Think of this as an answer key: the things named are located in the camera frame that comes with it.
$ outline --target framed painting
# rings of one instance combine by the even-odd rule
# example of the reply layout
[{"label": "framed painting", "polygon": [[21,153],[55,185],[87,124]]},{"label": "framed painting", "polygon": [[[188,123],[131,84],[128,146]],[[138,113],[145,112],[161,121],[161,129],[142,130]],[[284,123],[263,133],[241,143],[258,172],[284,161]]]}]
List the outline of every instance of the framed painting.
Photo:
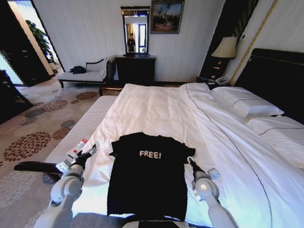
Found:
[{"label": "framed painting", "polygon": [[183,0],[152,1],[151,33],[179,33]]}]

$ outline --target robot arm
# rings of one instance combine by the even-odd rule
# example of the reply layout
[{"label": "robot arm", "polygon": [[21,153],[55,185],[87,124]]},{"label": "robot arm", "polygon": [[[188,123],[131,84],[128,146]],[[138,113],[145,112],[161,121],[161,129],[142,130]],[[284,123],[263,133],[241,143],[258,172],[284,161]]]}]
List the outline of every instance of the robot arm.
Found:
[{"label": "robot arm", "polygon": [[193,192],[199,201],[206,201],[209,210],[208,215],[214,228],[238,228],[232,215],[221,206],[219,198],[219,189],[212,181],[219,177],[216,169],[211,169],[205,173],[194,161],[188,157],[188,163],[193,168],[194,180],[192,182]]},{"label": "robot arm", "polygon": [[94,153],[96,146],[84,154],[80,154],[73,164],[64,172],[62,178],[51,190],[51,201],[46,211],[38,218],[35,228],[69,228],[73,219],[72,206],[81,195],[84,183],[82,174],[85,162]]}]

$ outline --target dark bag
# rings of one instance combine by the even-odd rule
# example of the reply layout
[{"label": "dark bag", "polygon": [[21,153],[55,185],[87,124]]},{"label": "dark bag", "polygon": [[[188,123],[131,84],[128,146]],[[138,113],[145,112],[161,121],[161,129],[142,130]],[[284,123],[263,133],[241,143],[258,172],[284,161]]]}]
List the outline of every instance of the dark bag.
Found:
[{"label": "dark bag", "polygon": [[83,74],[83,73],[86,73],[86,69],[84,69],[82,66],[75,66],[72,69],[70,69],[69,72],[73,73],[73,75]]}]

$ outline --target bed frame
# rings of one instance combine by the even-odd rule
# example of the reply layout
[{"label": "bed frame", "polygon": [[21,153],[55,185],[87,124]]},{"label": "bed frame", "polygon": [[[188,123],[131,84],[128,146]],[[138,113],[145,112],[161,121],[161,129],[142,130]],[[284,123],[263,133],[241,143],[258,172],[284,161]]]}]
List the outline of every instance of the bed frame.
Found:
[{"label": "bed frame", "polygon": [[304,124],[304,53],[256,48],[234,86],[278,106]]}]

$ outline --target white pillow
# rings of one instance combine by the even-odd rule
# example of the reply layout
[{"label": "white pillow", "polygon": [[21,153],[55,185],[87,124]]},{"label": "white pillow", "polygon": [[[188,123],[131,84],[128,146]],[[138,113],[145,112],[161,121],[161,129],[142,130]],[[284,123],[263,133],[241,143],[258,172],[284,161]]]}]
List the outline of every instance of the white pillow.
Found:
[{"label": "white pillow", "polygon": [[246,124],[295,167],[304,167],[304,125],[286,116],[254,118]]},{"label": "white pillow", "polygon": [[105,58],[103,61],[102,61],[102,66],[101,66],[101,70],[99,72],[100,76],[101,76],[101,79],[104,80],[106,78],[106,66],[107,66],[107,62],[108,62],[108,58]]},{"label": "white pillow", "polygon": [[103,67],[103,64],[104,64],[104,59],[102,60],[99,60],[98,62],[96,63],[86,63],[86,71],[87,72],[99,72],[101,70],[101,68]]},{"label": "white pillow", "polygon": [[217,87],[213,90],[235,108],[242,117],[248,115],[281,115],[284,113],[270,102],[240,87]]}]

